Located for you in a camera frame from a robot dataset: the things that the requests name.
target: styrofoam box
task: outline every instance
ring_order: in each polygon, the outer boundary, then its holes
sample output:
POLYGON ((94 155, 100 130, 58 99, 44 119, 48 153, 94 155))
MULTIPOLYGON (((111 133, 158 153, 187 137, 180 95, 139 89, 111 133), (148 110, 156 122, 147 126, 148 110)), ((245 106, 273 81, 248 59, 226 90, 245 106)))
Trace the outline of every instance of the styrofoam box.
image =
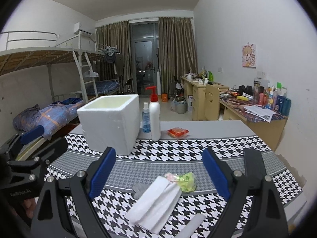
POLYGON ((113 147, 117 155, 129 155, 140 129, 138 95, 99 97, 77 110, 91 150, 113 147))

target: cardboard box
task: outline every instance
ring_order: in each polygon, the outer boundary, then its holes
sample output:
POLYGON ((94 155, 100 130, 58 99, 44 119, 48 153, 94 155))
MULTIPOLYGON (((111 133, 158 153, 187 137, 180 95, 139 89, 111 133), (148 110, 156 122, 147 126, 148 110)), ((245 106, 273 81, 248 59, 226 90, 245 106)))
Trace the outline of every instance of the cardboard box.
POLYGON ((188 106, 187 106, 187 111, 191 112, 193 110, 193 96, 188 96, 187 98, 187 102, 188 102, 188 106))

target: anime poster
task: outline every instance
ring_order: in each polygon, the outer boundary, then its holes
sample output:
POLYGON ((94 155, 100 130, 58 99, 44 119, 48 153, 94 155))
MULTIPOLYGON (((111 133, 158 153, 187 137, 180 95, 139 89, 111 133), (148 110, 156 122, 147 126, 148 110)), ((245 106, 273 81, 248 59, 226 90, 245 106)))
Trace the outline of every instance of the anime poster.
POLYGON ((242 48, 242 67, 256 68, 256 45, 247 44, 242 48))

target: table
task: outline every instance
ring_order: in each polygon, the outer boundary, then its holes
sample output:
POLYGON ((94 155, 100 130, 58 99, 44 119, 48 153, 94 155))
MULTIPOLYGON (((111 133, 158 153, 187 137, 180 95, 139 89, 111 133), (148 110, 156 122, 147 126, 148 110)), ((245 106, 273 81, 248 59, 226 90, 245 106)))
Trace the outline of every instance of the table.
MULTIPOLYGON (((267 174, 278 187, 288 224, 306 203, 298 183, 273 151, 241 121, 184 121, 161 122, 162 139, 150 140, 150 133, 139 132, 134 150, 129 156, 117 156, 115 166, 99 197, 92 202, 105 228, 112 237, 174 237, 197 213, 206 216, 196 230, 195 237, 207 237, 219 219, 226 202, 218 195, 201 161, 201 152, 211 146, 217 156, 226 161, 231 169, 244 172, 242 149, 261 151, 267 174), (190 135, 184 140, 169 137, 166 130, 172 127, 188 129, 190 135), (154 235, 137 226, 129 225, 125 213, 136 200, 132 186, 136 183, 151 184, 158 175, 183 174, 192 171, 196 175, 196 191, 182 194, 169 221, 160 234, 154 235)), ((88 148, 81 125, 65 136, 68 151, 49 165, 49 175, 66 178, 78 170, 85 170, 101 153, 88 148)), ((69 212, 76 232, 82 233, 80 222, 71 198, 67 198, 69 212)), ((251 200, 243 208, 233 237, 240 236, 250 211, 251 200)))
POLYGON ((255 105, 252 101, 243 101, 234 97, 222 98, 221 96, 219 101, 224 106, 224 120, 241 120, 273 151, 277 149, 287 121, 286 116, 276 113, 269 123, 258 116, 245 112, 244 106, 255 105))
MULTIPOLYGON (((204 121, 205 117, 205 84, 198 84, 193 80, 188 80, 185 77, 181 77, 182 84, 184 85, 184 97, 188 99, 188 96, 193 96, 193 107, 191 117, 193 121, 204 121)), ((228 86, 221 84, 213 84, 214 87, 219 88, 220 91, 229 90, 228 86)))

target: person's hand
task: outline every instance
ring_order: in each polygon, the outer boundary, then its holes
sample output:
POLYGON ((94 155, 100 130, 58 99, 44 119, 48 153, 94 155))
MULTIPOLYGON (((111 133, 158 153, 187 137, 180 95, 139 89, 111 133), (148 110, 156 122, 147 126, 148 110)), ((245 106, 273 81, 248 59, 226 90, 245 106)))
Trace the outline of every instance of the person's hand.
POLYGON ((33 218, 34 210, 36 207, 35 199, 33 198, 33 199, 25 200, 22 203, 22 206, 25 208, 25 212, 28 218, 33 218))

